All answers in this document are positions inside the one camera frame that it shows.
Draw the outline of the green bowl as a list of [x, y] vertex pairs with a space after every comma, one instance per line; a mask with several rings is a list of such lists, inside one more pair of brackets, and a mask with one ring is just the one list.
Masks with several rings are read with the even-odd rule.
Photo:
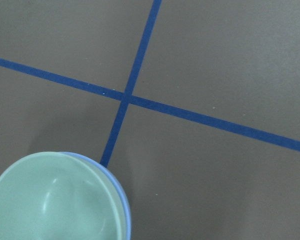
[[0, 240], [124, 240], [116, 189], [94, 165], [39, 152], [0, 175]]

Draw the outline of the blue bowl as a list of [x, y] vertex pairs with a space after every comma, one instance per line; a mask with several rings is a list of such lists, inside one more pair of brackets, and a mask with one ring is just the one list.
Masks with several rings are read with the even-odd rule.
[[111, 182], [111, 184], [115, 188], [115, 191], [116, 191], [118, 197], [120, 198], [120, 205], [122, 206], [123, 212], [124, 212], [124, 222], [125, 222], [125, 237], [124, 237], [124, 240], [130, 240], [131, 235], [132, 235], [131, 208], [130, 208], [130, 204], [129, 204], [127, 195], [126, 195], [122, 185], [117, 180], [117, 178], [106, 167], [104, 167], [102, 164], [98, 163], [97, 161], [90, 159], [89, 157], [86, 157], [82, 154], [74, 153], [74, 152], [63, 151], [61, 153], [65, 154], [65, 155], [68, 155], [68, 156], [75, 157], [75, 158], [77, 158], [81, 161], [84, 161], [86, 163], [90, 163], [91, 165], [98, 168], [107, 177], [108, 181]]

